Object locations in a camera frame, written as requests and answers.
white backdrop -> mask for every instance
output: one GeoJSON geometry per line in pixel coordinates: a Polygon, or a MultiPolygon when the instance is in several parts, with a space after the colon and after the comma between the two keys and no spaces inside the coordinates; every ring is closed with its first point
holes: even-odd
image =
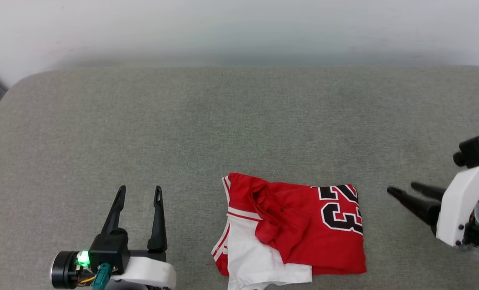
{"type": "Polygon", "coordinates": [[[0,80],[72,66],[479,65],[479,0],[0,0],[0,80]]]}

red jersey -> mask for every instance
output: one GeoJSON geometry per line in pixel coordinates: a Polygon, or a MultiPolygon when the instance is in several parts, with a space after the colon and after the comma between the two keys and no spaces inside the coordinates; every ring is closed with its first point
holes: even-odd
{"type": "Polygon", "coordinates": [[[256,237],[284,263],[311,265],[314,275],[367,271],[363,226],[354,186],[267,182],[230,173],[228,214],[260,219],[256,237]]]}

teal connector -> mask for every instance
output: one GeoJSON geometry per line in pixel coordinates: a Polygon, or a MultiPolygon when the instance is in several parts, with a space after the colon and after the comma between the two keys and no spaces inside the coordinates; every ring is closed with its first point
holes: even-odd
{"type": "Polygon", "coordinates": [[[92,290],[105,290],[105,286],[112,275],[112,266],[110,264],[101,264],[96,272],[94,282],[92,282],[92,290]]]}

basketball jersey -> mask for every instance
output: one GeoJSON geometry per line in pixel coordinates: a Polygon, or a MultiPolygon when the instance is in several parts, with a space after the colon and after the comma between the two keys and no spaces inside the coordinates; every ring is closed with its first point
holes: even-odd
{"type": "Polygon", "coordinates": [[[311,265],[314,275],[367,271],[354,186],[272,183],[239,173],[224,181],[228,215],[260,219],[256,238],[277,249],[282,262],[311,265]]]}
{"type": "MultiPolygon", "coordinates": [[[[230,182],[223,178],[230,202],[230,182]]],[[[256,237],[261,221],[254,211],[229,207],[227,224],[212,249],[220,273],[229,276],[228,290],[263,290],[270,284],[284,285],[312,281],[311,266],[284,263],[280,253],[256,237]]]]}

white robot part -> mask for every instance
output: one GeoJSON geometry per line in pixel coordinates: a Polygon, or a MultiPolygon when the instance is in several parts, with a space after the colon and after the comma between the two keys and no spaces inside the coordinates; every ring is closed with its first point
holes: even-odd
{"type": "Polygon", "coordinates": [[[114,281],[127,281],[135,284],[150,285],[175,290],[177,274],[173,266],[166,262],[148,257],[130,257],[127,270],[123,275],[112,275],[114,281]]]}
{"type": "Polygon", "coordinates": [[[479,166],[459,172],[442,197],[436,237],[450,246],[464,239],[464,228],[479,200],[479,166]]]}

